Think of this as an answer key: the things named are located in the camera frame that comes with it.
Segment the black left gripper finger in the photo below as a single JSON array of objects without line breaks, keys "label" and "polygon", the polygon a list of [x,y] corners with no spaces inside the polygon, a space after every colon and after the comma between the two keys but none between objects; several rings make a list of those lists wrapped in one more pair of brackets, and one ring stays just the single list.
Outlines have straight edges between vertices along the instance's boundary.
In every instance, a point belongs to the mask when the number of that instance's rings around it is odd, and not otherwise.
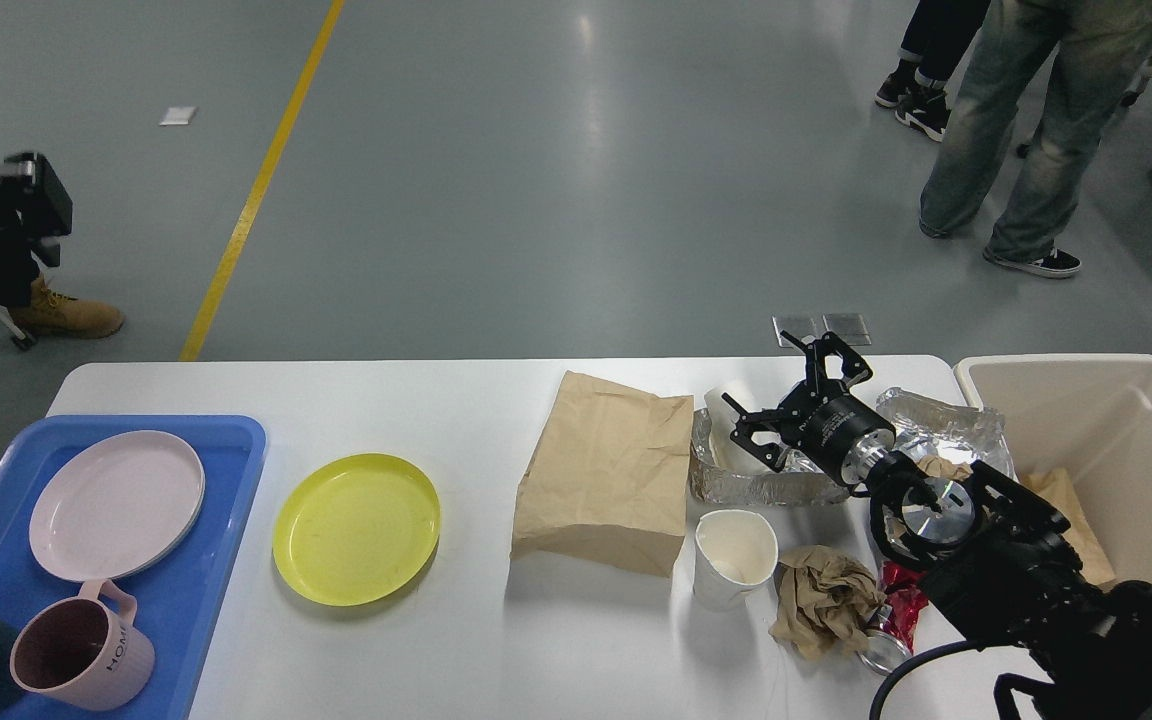
[{"label": "black left gripper finger", "polygon": [[41,152],[18,152],[0,161],[0,195],[17,211],[26,243],[50,268],[61,265],[59,240],[73,228],[73,200]]}]

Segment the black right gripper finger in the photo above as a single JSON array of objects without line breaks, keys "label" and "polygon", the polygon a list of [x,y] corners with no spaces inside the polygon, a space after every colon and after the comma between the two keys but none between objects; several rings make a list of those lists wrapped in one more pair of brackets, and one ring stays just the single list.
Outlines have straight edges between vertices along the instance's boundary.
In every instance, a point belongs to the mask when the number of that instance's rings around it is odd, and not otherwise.
[{"label": "black right gripper finger", "polygon": [[786,407],[749,410],[732,397],[732,393],[723,392],[721,397],[732,410],[733,429],[728,433],[732,444],[771,473],[782,473],[788,464],[788,450],[791,450],[785,442],[783,427],[794,420],[794,410]]},{"label": "black right gripper finger", "polygon": [[832,401],[850,396],[856,384],[867,382],[873,377],[867,361],[835,332],[827,331],[823,338],[796,338],[782,331],[781,338],[799,348],[805,363],[803,381],[791,387],[786,400]]}]

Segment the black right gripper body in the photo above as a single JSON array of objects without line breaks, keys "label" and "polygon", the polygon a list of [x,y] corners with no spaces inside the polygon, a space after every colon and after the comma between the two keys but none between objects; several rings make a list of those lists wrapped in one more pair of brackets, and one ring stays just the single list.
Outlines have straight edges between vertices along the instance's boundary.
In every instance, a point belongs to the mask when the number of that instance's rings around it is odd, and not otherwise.
[{"label": "black right gripper body", "polygon": [[892,450],[896,430],[858,397],[785,397],[778,409],[787,414],[776,424],[782,441],[799,450],[814,467],[842,487],[859,486],[867,478],[863,457]]}]

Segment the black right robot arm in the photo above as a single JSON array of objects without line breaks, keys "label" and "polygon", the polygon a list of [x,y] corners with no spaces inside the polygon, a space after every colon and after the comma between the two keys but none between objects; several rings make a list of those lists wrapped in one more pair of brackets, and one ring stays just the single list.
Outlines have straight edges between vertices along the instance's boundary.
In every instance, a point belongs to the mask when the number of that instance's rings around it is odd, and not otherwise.
[{"label": "black right robot arm", "polygon": [[799,450],[850,497],[867,498],[882,556],[919,571],[922,591],[963,637],[899,665],[869,715],[881,717],[892,689],[925,664],[1016,646],[1047,680],[998,676],[1001,719],[1020,715],[1016,694],[1043,719],[1152,719],[1152,584],[1093,588],[1056,507],[979,460],[964,479],[932,477],[899,450],[890,420],[852,395],[872,376],[858,351],[832,332],[794,344],[805,377],[780,404],[749,410],[723,395],[732,441],[774,471]]}]

